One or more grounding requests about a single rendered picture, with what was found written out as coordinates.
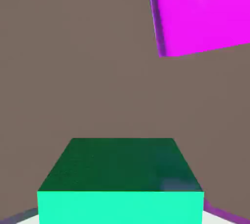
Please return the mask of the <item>small green cube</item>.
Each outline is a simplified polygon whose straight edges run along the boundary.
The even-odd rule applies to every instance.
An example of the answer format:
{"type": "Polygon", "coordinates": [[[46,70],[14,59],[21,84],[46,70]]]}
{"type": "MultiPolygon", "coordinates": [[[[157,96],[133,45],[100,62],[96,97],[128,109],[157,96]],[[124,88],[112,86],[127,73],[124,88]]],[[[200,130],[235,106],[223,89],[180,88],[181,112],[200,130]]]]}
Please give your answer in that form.
{"type": "Polygon", "coordinates": [[[204,191],[172,138],[73,138],[37,200],[40,224],[202,224],[204,191]]]}

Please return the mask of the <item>large magenta box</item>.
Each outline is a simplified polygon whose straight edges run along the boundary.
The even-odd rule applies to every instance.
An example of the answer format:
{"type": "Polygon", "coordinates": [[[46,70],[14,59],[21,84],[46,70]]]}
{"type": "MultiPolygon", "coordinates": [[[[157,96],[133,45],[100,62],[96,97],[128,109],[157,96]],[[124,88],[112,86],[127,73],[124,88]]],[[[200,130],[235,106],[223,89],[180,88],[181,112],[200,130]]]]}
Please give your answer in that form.
{"type": "Polygon", "coordinates": [[[149,0],[160,57],[250,43],[250,0],[149,0]]]}

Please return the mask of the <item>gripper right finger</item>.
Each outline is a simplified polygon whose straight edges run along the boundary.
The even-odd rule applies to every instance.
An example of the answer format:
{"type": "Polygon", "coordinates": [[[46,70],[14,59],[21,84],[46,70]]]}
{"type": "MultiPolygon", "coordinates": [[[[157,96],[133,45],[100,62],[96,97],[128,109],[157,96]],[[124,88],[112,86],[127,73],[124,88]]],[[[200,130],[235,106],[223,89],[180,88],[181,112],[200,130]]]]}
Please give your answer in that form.
{"type": "Polygon", "coordinates": [[[216,208],[204,199],[202,224],[250,224],[250,220],[216,208]]]}

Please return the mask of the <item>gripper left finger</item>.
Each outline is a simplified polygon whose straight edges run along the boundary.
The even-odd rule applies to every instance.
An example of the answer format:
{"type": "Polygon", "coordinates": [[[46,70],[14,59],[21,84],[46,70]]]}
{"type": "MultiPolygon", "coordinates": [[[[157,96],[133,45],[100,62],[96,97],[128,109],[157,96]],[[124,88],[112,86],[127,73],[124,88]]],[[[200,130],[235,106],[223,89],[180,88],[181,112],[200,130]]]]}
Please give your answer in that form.
{"type": "Polygon", "coordinates": [[[38,215],[38,208],[32,208],[16,215],[10,216],[3,220],[0,220],[0,224],[17,224],[21,221],[25,221],[31,217],[38,215]]]}

